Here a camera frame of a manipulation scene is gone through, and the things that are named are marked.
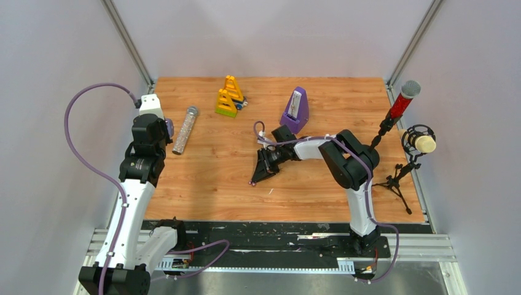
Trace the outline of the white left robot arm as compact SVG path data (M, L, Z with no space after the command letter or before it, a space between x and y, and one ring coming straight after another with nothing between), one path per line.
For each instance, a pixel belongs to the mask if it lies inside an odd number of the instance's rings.
M120 164L115 219L91 266L83 266L79 282L88 294L147 294L151 276L167 252L183 253L186 227L176 218L162 219L142 247L138 237L147 206L165 167L171 122L156 114L134 118L133 140Z

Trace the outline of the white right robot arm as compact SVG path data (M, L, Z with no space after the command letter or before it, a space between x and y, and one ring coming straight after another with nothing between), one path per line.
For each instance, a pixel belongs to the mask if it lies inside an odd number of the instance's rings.
M263 147L257 151L250 185L275 176L280 165L287 161L325 161L336 183L347 194L352 251L362 257L372 252L380 236L371 196L374 169L380 161L378 152L362 144L349 130L334 136L297 138L287 126L281 125L272 135L274 141L268 140L263 130L257 134L257 141Z

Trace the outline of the purple-grey earbud charging case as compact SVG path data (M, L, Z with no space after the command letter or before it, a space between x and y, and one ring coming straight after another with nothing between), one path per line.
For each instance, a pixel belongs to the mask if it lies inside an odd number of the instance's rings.
M165 124L166 124L166 128L167 128L167 131L168 131L168 137L169 137L169 139L172 139L172 137L174 135L174 125L173 125L173 122L172 122L171 119L166 118L165 119Z

